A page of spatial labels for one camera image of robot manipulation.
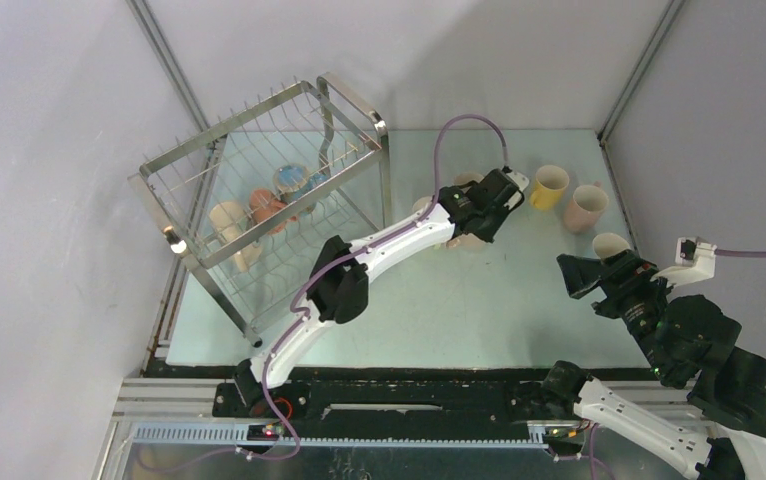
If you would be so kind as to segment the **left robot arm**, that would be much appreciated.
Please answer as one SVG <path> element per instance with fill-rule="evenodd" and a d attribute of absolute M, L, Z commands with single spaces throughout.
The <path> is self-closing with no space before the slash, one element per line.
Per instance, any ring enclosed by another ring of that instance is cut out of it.
<path fill-rule="evenodd" d="M 269 347 L 237 366 L 237 404 L 251 416 L 270 412 L 274 388 L 288 380 L 326 329 L 366 310 L 370 287 L 380 275 L 425 249 L 463 236 L 493 242 L 524 203 L 529 183 L 509 167 L 493 169 L 478 181 L 440 188 L 422 209 L 384 230 L 352 241 L 328 239 L 309 280 L 290 303 L 293 323 Z"/>

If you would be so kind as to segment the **yellow mug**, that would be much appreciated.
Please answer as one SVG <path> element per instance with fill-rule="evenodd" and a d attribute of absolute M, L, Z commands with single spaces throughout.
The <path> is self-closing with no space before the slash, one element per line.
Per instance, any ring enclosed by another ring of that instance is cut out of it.
<path fill-rule="evenodd" d="M 568 172 L 556 165 L 540 167 L 533 180 L 534 188 L 529 197 L 529 203 L 540 211 L 553 209 L 562 199 L 570 183 Z"/>

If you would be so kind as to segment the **cream decorated mug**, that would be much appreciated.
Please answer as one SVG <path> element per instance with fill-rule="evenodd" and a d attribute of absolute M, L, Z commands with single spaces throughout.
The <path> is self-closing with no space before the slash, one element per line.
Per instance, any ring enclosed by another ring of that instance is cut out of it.
<path fill-rule="evenodd" d="M 240 237 L 248 226 L 248 216 L 244 207 L 236 201 L 218 203 L 208 214 L 210 224 L 222 245 Z M 248 272 L 259 260 L 263 248 L 259 242 L 253 242 L 235 252 L 232 260 L 241 272 Z"/>

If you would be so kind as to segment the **steel two-tier dish rack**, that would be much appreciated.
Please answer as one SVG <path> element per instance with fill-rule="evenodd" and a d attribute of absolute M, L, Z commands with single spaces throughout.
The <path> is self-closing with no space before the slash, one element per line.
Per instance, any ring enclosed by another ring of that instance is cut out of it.
<path fill-rule="evenodd" d="M 329 179 L 261 224 L 249 196 L 278 198 L 273 174 L 300 164 Z M 378 110 L 334 73 L 298 80 L 143 163 L 129 180 L 173 254 L 254 347 L 307 280 L 332 236 L 353 239 L 393 221 L 389 131 Z M 240 203 L 247 230 L 222 245 L 208 214 Z M 232 256 L 259 242 L 241 273 Z"/>

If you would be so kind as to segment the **orange-red cup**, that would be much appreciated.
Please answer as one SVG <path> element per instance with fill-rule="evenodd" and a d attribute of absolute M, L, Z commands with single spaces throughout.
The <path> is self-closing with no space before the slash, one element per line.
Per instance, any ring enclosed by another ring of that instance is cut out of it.
<path fill-rule="evenodd" d="M 273 215 L 283 210 L 287 204 L 278 198 L 271 190 L 257 188 L 249 196 L 251 218 L 261 224 Z"/>

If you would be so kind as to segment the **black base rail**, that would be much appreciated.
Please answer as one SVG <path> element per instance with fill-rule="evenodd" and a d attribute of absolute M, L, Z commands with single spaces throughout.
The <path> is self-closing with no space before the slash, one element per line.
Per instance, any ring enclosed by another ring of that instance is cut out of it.
<path fill-rule="evenodd" d="M 304 443 L 540 442 L 574 437 L 586 423 L 544 390 L 544 369 L 446 370 L 299 367 L 262 392 L 243 362 L 216 388 L 212 416 L 274 426 Z"/>

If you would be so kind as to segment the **pink faceted mug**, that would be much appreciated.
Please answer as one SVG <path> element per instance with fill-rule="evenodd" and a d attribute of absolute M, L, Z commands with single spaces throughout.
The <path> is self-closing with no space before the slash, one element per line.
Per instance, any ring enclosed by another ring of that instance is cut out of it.
<path fill-rule="evenodd" d="M 563 225 L 572 234 L 592 229 L 608 209 L 610 199 L 599 182 L 578 186 L 563 214 Z"/>

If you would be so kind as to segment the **large pink mug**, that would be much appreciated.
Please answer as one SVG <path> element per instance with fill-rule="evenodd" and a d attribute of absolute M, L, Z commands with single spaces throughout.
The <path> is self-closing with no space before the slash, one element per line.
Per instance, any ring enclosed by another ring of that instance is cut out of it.
<path fill-rule="evenodd" d="M 474 234 L 456 236 L 445 243 L 448 250 L 459 249 L 467 252 L 479 252 L 487 246 L 487 243 Z"/>

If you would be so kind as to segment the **light blue mug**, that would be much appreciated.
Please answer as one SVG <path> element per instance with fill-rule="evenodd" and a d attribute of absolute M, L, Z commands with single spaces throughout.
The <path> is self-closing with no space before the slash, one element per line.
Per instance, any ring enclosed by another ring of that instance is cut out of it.
<path fill-rule="evenodd" d="M 606 261 L 611 257 L 632 249 L 630 243 L 624 237 L 612 232 L 596 235 L 591 245 L 594 254 L 600 261 Z"/>

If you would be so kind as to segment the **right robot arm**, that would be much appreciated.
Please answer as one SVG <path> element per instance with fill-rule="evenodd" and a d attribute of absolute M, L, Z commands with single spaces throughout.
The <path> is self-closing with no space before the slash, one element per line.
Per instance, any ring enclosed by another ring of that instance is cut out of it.
<path fill-rule="evenodd" d="M 672 296 L 677 286 L 712 278 L 716 255 L 713 245 L 685 240 L 666 269 L 630 250 L 604 259 L 562 254 L 557 262 L 568 295 L 602 290 L 594 312 L 624 323 L 657 381 L 685 390 L 718 437 L 665 420 L 567 361 L 543 381 L 544 411 L 612 430 L 687 479 L 766 479 L 766 359 L 737 346 L 740 324 L 715 303 Z"/>

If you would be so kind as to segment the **black mug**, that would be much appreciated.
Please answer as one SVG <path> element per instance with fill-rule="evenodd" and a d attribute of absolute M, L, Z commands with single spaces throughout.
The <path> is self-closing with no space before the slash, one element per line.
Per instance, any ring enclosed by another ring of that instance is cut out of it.
<path fill-rule="evenodd" d="M 467 191 L 471 187 L 478 185 L 484 176 L 477 172 L 465 172 L 457 175 L 454 178 L 454 185 L 463 191 Z"/>

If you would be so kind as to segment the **blue-rimmed cup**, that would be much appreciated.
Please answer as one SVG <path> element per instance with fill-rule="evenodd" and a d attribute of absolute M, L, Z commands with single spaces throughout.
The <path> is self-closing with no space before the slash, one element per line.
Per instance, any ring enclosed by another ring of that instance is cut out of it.
<path fill-rule="evenodd" d="M 279 199 L 286 205 L 299 200 L 328 179 L 325 173 L 311 172 L 306 166 L 300 164 L 283 165 L 273 174 L 273 184 Z"/>

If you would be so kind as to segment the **yellow-green mug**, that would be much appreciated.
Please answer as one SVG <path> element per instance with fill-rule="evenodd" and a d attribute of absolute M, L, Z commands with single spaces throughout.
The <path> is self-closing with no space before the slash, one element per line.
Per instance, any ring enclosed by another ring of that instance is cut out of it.
<path fill-rule="evenodd" d="M 428 206 L 431 204 L 432 204 L 431 196 L 421 197 L 413 204 L 412 212 L 417 215 L 422 215 L 427 210 Z"/>

